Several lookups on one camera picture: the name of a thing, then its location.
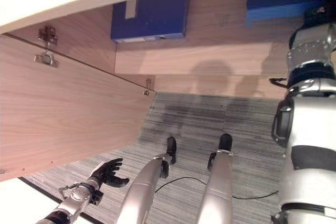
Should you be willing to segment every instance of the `cabinet door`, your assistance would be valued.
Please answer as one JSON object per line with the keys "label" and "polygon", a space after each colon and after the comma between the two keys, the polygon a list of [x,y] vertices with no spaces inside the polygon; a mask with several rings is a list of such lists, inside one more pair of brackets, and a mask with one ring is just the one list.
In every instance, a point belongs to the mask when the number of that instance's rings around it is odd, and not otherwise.
{"label": "cabinet door", "polygon": [[133,144],[154,94],[55,54],[0,36],[0,180]]}

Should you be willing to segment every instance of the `metal joint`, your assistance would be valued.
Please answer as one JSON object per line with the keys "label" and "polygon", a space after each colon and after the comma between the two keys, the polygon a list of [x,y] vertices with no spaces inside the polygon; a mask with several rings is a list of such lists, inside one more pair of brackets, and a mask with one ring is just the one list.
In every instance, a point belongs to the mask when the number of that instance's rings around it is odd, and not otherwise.
{"label": "metal joint", "polygon": [[49,48],[50,44],[57,45],[58,37],[56,35],[56,29],[52,26],[45,26],[38,30],[38,38],[44,40],[46,48]]}
{"label": "metal joint", "polygon": [[34,62],[42,63],[57,68],[58,62],[54,59],[54,53],[50,51],[50,44],[57,45],[58,37],[56,30],[52,26],[45,26],[38,30],[38,38],[44,40],[47,50],[40,55],[34,56]]}
{"label": "metal joint", "polygon": [[148,78],[148,79],[146,80],[146,89],[145,89],[145,91],[143,92],[143,95],[144,95],[145,97],[148,97],[148,96],[149,96],[149,91],[150,91],[150,89],[151,89],[151,85],[152,85],[152,80],[151,80],[150,78]]}
{"label": "metal joint", "polygon": [[231,157],[234,156],[233,152],[230,152],[230,151],[227,151],[227,150],[221,150],[221,149],[218,149],[218,150],[217,150],[217,153],[228,154],[228,155],[231,156]]}

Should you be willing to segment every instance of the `black band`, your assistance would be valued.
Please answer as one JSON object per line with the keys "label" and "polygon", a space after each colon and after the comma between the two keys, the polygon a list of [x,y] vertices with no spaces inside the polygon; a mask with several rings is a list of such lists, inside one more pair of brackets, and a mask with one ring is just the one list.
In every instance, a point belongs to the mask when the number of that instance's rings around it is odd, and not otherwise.
{"label": "black band", "polygon": [[316,211],[324,213],[324,206],[307,204],[307,203],[288,203],[284,204],[281,207],[282,211],[292,210],[292,209],[300,209],[300,210],[308,210],[308,211]]}
{"label": "black band", "polygon": [[55,211],[49,214],[46,220],[50,220],[55,224],[70,224],[70,219],[68,216],[62,211]]}
{"label": "black band", "polygon": [[312,168],[336,172],[336,152],[331,149],[296,145],[292,147],[291,158],[294,170]]}
{"label": "black band", "polygon": [[92,186],[92,185],[90,185],[88,183],[84,183],[84,182],[83,183],[79,183],[78,186],[83,186],[86,189],[88,189],[90,191],[91,195],[93,195],[93,193],[95,192],[94,186]]}
{"label": "black band", "polygon": [[332,66],[325,66],[322,62],[308,63],[290,72],[287,86],[292,87],[296,83],[314,78],[335,80],[336,76]]}

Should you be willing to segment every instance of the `floor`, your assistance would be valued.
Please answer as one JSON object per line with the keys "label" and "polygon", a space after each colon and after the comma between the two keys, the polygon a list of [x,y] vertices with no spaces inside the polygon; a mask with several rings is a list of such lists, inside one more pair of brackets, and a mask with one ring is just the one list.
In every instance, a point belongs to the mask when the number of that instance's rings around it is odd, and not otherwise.
{"label": "floor", "polygon": [[[120,177],[135,178],[156,154],[165,151],[165,140],[177,140],[177,162],[162,184],[183,176],[206,182],[210,153],[219,137],[233,136],[233,194],[253,197],[278,188],[284,163],[284,150],[270,136],[278,101],[159,93],[150,109],[140,137],[134,146],[77,161],[62,167],[26,176],[28,180],[60,197],[58,187],[84,180],[101,161],[124,158]],[[102,187],[101,204],[89,206],[86,213],[103,223],[114,223],[129,188]],[[155,194],[147,224],[194,223],[205,186],[193,179],[171,183]],[[277,211],[277,195],[259,200],[233,200],[234,223],[270,223]]]}

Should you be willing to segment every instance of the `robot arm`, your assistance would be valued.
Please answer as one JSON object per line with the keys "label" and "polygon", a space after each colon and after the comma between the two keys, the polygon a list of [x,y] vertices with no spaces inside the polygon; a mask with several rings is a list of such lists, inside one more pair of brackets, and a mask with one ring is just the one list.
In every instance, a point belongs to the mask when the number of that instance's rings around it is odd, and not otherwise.
{"label": "robot arm", "polygon": [[81,212],[89,204],[98,205],[103,193],[99,190],[103,183],[112,187],[123,187],[129,179],[115,176],[122,158],[117,158],[106,163],[100,163],[90,174],[89,178],[79,183],[51,214],[37,222],[37,224],[71,224],[76,221]]}
{"label": "robot arm", "polygon": [[334,24],[299,30],[287,54],[287,94],[273,123],[286,148],[278,224],[336,223],[336,76]]}

